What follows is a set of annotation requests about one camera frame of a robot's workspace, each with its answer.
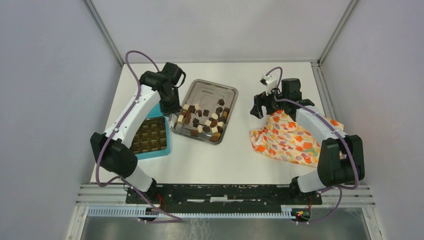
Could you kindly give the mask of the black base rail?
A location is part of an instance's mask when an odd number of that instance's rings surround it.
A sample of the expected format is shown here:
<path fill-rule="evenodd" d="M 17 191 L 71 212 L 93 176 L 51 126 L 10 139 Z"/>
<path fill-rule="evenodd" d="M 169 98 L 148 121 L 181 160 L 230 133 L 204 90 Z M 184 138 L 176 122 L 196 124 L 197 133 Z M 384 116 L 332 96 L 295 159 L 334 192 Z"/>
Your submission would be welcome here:
<path fill-rule="evenodd" d="M 282 206 L 323 203 L 320 194 L 301 193 L 288 185 L 157 184 L 147 199 L 170 214 L 271 214 Z"/>

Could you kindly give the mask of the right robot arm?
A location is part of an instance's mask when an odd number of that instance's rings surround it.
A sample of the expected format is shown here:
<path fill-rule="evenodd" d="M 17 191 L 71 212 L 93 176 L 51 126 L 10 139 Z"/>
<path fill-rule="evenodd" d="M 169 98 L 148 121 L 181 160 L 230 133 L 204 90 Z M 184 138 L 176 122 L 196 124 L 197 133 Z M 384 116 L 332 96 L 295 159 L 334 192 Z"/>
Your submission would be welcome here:
<path fill-rule="evenodd" d="M 302 204 L 310 192 L 324 193 L 332 187 L 355 190 L 365 176 L 362 139 L 336 129 L 311 100 L 304 99 L 298 78 L 278 80 L 264 75 L 260 83 L 266 90 L 254 96 L 250 114 L 261 119 L 282 110 L 306 128 L 321 147 L 317 169 L 291 180 L 289 199 Z"/>

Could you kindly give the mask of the teal box lid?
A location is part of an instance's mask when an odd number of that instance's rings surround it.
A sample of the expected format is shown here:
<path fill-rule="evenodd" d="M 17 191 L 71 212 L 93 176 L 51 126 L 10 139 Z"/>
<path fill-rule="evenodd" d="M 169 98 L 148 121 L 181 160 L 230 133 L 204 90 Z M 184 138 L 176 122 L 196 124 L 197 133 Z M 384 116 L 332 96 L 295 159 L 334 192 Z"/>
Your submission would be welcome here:
<path fill-rule="evenodd" d="M 158 118 L 162 116 L 163 115 L 160 109 L 160 104 L 158 103 L 150 110 L 150 112 L 146 116 L 146 119 L 153 119 L 153 118 Z"/>

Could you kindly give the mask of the teal chocolate box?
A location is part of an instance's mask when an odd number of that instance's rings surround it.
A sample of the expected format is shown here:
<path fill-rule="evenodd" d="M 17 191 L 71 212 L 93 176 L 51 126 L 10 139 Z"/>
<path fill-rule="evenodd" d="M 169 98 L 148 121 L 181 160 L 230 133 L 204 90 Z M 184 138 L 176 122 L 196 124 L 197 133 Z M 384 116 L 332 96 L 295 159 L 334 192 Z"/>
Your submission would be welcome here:
<path fill-rule="evenodd" d="M 171 141 L 166 118 L 157 116 L 145 119 L 137 130 L 130 149 L 139 161 L 169 155 Z"/>

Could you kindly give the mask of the floral cloth bag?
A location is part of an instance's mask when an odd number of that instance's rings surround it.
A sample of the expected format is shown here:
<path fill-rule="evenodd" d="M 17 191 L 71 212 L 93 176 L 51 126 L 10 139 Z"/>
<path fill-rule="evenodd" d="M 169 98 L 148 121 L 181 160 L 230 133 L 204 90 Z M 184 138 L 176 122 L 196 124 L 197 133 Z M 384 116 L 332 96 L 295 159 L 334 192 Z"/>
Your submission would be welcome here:
<path fill-rule="evenodd" d="M 254 151 L 274 160 L 316 168 L 320 142 L 303 126 L 278 110 L 267 118 L 263 127 L 249 132 Z"/>

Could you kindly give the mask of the metal serving tongs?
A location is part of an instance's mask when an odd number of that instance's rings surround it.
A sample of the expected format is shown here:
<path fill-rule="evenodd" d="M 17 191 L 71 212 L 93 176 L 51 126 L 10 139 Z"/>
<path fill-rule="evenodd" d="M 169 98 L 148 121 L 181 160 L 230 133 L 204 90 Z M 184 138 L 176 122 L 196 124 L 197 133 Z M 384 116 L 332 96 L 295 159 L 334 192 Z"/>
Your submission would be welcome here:
<path fill-rule="evenodd" d="M 175 125 L 177 124 L 177 120 L 178 120 L 178 115 L 175 113 L 172 113 L 168 116 L 168 125 L 171 129 L 175 127 Z"/>

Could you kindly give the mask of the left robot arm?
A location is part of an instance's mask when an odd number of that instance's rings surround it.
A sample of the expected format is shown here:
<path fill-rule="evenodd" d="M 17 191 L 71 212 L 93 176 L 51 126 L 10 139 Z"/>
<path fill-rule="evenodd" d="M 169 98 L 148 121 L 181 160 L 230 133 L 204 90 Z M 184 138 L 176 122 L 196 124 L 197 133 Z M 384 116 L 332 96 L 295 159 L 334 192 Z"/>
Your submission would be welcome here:
<path fill-rule="evenodd" d="M 103 133 L 94 132 L 90 138 L 96 159 L 95 178 L 100 186 L 105 186 L 99 176 L 103 168 L 138 189 L 137 196 L 145 204 L 156 200 L 156 181 L 138 166 L 131 145 L 139 127 L 156 105 L 166 117 L 180 112 L 179 88 L 186 76 L 178 65 L 167 62 L 162 70 L 148 70 L 135 78 L 137 90 L 118 119 Z"/>

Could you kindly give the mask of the silver metal tray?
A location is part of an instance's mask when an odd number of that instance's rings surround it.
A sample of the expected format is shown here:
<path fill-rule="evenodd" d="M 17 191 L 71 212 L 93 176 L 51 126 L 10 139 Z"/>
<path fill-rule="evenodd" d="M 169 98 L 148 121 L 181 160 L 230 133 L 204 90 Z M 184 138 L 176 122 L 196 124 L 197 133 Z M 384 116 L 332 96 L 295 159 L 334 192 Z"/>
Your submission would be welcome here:
<path fill-rule="evenodd" d="M 234 87 L 230 87 L 230 86 L 219 84 L 219 83 L 214 83 L 211 81 L 196 79 L 190 85 L 185 98 L 181 101 L 181 110 L 184 104 L 192 105 L 195 103 L 199 103 L 202 107 L 208 106 L 214 109 L 216 107 L 216 101 L 218 99 L 224 99 L 225 106 L 230 108 L 230 113 L 226 120 L 223 137 L 221 138 L 221 141 L 222 141 L 222 139 L 224 138 L 224 134 L 226 132 L 228 123 L 230 122 L 232 110 L 233 110 L 233 107 L 235 106 L 237 97 L 238 97 L 238 90 Z"/>

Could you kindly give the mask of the pile of assorted chocolates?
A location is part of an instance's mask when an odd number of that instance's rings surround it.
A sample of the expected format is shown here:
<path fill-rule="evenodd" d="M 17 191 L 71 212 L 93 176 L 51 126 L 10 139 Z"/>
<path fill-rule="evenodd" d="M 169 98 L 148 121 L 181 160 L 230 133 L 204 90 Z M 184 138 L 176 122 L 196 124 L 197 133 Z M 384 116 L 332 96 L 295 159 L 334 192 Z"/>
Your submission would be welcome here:
<path fill-rule="evenodd" d="M 223 98 L 216 101 L 215 108 L 185 103 L 172 129 L 182 136 L 216 145 L 224 135 L 230 110 Z"/>

